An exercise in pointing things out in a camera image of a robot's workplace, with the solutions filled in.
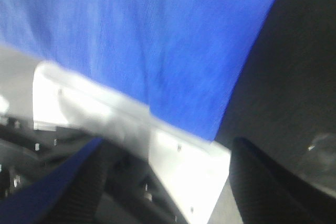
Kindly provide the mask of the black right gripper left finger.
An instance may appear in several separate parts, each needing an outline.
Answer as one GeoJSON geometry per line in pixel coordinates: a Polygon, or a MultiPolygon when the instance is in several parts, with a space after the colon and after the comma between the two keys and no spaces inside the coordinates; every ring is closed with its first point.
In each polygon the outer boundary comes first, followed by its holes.
{"type": "Polygon", "coordinates": [[[52,209],[52,223],[94,223],[109,168],[109,145],[92,140],[71,160],[79,166],[52,209]]]}

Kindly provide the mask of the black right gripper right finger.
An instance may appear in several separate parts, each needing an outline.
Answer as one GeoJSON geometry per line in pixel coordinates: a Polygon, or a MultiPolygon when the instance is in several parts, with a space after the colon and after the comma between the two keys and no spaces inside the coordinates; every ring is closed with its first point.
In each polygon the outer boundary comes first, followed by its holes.
{"type": "Polygon", "coordinates": [[[243,223],[335,223],[335,197],[245,138],[232,144],[229,182],[243,223]]]}

